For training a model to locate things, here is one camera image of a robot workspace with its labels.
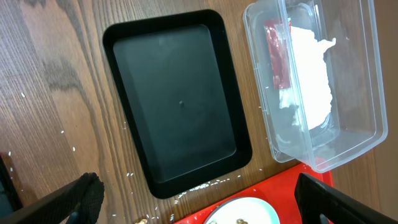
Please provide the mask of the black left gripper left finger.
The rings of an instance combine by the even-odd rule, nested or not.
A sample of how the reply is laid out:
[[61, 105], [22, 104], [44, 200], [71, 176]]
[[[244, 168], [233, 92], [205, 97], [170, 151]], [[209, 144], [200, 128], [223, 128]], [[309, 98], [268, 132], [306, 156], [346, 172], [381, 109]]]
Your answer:
[[96, 223], [104, 200], [104, 183], [92, 173], [1, 219], [6, 224]]

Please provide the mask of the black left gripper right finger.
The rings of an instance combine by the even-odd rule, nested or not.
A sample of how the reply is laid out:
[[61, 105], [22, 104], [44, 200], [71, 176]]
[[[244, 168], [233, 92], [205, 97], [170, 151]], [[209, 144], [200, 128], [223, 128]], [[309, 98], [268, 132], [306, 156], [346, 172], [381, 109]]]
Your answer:
[[384, 223], [393, 220], [320, 180], [301, 173], [295, 186], [295, 199], [303, 223]]

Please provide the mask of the white napkin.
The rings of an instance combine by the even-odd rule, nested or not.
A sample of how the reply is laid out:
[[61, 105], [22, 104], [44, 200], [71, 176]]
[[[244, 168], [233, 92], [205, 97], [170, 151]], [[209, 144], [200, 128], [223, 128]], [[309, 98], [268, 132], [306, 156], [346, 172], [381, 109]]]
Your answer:
[[331, 113], [333, 96], [324, 53], [336, 45], [336, 39], [318, 41], [309, 29], [292, 26], [290, 30], [300, 95], [307, 126], [311, 130], [321, 125]]

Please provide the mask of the red snack wrapper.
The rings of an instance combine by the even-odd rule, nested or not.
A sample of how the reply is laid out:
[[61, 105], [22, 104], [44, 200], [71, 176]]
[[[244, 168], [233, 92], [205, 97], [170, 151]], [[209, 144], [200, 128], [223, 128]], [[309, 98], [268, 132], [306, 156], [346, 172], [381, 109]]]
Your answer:
[[264, 21], [264, 29], [274, 73], [274, 88], [276, 90], [288, 89], [291, 86], [290, 62], [283, 23], [277, 20], [266, 20]]

